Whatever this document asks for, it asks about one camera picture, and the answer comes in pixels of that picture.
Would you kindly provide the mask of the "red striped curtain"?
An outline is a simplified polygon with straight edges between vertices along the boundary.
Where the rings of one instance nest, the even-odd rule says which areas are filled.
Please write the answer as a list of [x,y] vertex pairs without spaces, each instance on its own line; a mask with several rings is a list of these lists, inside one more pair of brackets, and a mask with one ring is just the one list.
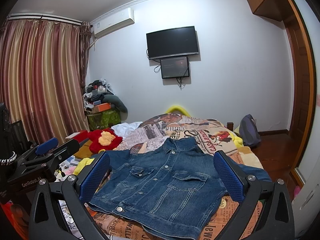
[[86,26],[11,20],[1,28],[1,102],[27,138],[63,143],[88,128],[82,93],[88,60]]

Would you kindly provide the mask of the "newspaper print bed cover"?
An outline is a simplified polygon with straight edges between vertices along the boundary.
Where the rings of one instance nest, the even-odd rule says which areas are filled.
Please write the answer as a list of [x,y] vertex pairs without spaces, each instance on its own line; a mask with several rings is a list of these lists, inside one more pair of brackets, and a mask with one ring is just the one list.
[[219,150],[267,178],[257,156],[221,122],[172,113],[151,118],[108,153],[107,175],[88,211],[109,237],[214,239],[238,207],[214,168]]

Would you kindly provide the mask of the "grey neck pillow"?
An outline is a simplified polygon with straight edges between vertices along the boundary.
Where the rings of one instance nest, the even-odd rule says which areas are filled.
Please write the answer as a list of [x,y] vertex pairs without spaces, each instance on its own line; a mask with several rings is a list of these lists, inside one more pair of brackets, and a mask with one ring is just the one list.
[[110,103],[114,105],[120,112],[128,112],[127,107],[116,95],[106,94],[102,100],[102,103]]

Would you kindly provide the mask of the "yellow bed headboard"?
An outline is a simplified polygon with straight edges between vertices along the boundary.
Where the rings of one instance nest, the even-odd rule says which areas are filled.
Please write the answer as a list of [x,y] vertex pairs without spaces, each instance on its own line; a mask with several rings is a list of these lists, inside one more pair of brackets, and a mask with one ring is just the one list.
[[179,112],[182,115],[190,117],[190,114],[188,113],[188,111],[179,105],[173,105],[166,110],[167,114],[174,113],[174,112]]

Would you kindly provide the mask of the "white air conditioner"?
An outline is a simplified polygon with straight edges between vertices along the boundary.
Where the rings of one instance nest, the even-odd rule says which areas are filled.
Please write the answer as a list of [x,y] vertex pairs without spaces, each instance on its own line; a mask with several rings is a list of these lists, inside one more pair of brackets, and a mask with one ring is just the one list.
[[126,8],[109,16],[96,19],[93,24],[93,37],[101,38],[105,35],[128,27],[135,23],[134,10]]

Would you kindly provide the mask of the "white crumpled cloth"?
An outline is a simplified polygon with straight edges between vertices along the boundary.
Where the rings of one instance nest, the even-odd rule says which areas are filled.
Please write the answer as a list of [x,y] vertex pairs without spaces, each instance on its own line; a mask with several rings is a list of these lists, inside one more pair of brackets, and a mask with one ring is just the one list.
[[125,122],[114,125],[111,127],[111,129],[114,130],[117,136],[126,138],[131,132],[135,131],[140,126],[140,124],[142,124],[141,121],[132,123]]

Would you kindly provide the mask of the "blue denim jacket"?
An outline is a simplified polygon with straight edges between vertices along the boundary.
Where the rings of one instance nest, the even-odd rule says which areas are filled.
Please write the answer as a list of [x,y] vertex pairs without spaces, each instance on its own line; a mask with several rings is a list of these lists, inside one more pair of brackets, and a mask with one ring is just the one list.
[[89,206],[135,221],[162,239],[198,239],[227,194],[193,137],[146,153],[109,151],[111,176]]

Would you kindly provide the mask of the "orange shoe box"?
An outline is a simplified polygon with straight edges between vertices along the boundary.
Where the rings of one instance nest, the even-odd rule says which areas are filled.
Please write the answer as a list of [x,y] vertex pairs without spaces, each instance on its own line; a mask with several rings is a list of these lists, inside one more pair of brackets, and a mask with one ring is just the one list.
[[102,104],[94,106],[92,109],[92,113],[99,113],[99,112],[103,112],[103,111],[106,111],[109,109],[111,109],[110,103],[102,103]]

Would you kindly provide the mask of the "black wall television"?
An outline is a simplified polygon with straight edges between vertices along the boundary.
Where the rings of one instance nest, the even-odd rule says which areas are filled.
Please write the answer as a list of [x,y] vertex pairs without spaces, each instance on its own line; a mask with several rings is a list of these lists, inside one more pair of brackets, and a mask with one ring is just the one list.
[[198,55],[199,45],[194,26],[155,31],[146,34],[148,58]]

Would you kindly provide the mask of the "brown cardboard box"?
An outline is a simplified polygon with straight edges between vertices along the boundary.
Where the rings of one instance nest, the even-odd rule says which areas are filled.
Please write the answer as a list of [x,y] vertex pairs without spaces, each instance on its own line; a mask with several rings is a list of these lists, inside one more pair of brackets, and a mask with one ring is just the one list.
[[89,147],[92,144],[92,141],[88,140],[87,142],[85,142],[78,150],[78,152],[76,152],[74,154],[74,156],[78,159],[84,159],[84,158],[89,158],[92,155],[92,152],[90,151]]

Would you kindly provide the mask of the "red white box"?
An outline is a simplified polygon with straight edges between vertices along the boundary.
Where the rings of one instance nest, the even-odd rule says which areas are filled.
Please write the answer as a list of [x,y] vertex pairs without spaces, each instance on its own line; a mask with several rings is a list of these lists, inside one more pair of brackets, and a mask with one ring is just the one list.
[[66,137],[66,141],[69,141],[72,139],[76,140],[78,143],[86,141],[86,140],[88,140],[88,131],[81,130],[79,132],[74,132]]

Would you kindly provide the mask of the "green patterned storage box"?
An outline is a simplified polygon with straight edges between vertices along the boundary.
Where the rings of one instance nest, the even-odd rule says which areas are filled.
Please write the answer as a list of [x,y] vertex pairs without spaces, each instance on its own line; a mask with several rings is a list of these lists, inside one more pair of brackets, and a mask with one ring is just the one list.
[[109,109],[103,112],[88,114],[88,126],[91,131],[96,129],[111,128],[121,123],[120,113],[116,109]]

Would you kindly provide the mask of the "small wall monitor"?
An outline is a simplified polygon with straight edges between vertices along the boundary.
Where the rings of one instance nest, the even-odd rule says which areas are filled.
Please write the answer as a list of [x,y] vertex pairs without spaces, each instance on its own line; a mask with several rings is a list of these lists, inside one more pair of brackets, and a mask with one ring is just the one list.
[[162,79],[189,77],[189,60],[186,56],[161,59]]

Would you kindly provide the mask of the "purple grey backpack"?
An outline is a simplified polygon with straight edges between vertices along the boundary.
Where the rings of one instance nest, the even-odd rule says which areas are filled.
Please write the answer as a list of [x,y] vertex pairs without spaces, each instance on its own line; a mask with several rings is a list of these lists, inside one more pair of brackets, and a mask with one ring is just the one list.
[[255,147],[261,142],[257,126],[250,114],[243,117],[239,126],[239,134],[245,146]]

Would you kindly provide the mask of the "red plush toy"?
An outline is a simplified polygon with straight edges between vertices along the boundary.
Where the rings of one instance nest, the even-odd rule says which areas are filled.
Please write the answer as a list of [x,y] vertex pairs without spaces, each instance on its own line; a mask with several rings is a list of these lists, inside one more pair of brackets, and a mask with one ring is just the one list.
[[88,132],[88,139],[92,141],[89,149],[92,154],[97,154],[100,150],[114,150],[122,142],[123,138],[115,134],[111,128],[96,129]]

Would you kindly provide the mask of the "yellow fleece blanket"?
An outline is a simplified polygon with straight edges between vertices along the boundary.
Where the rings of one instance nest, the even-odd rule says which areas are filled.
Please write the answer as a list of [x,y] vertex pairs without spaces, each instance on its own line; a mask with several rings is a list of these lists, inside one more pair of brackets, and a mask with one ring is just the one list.
[[105,149],[100,150],[97,154],[93,154],[91,155],[91,157],[85,157],[84,159],[82,159],[78,165],[76,166],[76,168],[73,171],[73,175],[78,175],[85,166],[87,165],[91,165],[91,163],[94,161],[95,157],[99,154],[99,153],[103,153],[105,152]]

